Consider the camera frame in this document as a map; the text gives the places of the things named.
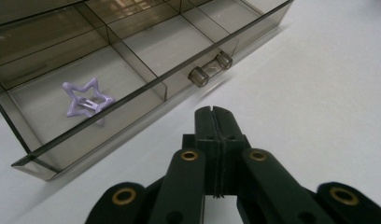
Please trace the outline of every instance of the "box compartment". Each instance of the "box compartment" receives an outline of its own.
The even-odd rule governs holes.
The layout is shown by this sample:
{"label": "box compartment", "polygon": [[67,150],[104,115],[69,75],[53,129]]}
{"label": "box compartment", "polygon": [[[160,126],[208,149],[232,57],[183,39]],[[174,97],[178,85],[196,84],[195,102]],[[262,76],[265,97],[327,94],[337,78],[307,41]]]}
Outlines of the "box compartment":
{"label": "box compartment", "polygon": [[[91,0],[0,24],[0,111],[27,153],[12,166],[53,178],[131,132],[192,85],[191,75],[207,81],[228,69],[233,55],[280,23],[290,3]],[[84,86],[94,77],[116,102],[91,118],[68,118],[63,83]],[[92,98],[91,90],[82,94]]]}

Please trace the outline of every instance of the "white tabletop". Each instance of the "white tabletop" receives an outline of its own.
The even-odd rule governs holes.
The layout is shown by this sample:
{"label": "white tabletop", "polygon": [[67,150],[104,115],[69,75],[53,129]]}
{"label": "white tabletop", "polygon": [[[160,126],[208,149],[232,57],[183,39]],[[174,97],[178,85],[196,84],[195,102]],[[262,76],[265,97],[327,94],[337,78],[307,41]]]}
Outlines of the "white tabletop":
{"label": "white tabletop", "polygon": [[[272,35],[155,110],[155,122],[91,168],[49,182],[10,167],[25,152],[0,114],[0,223],[83,223],[111,186],[151,184],[205,105],[231,110],[250,144],[302,186],[342,182],[381,205],[381,0],[298,0]],[[207,198],[205,223],[241,223],[235,198]]]}

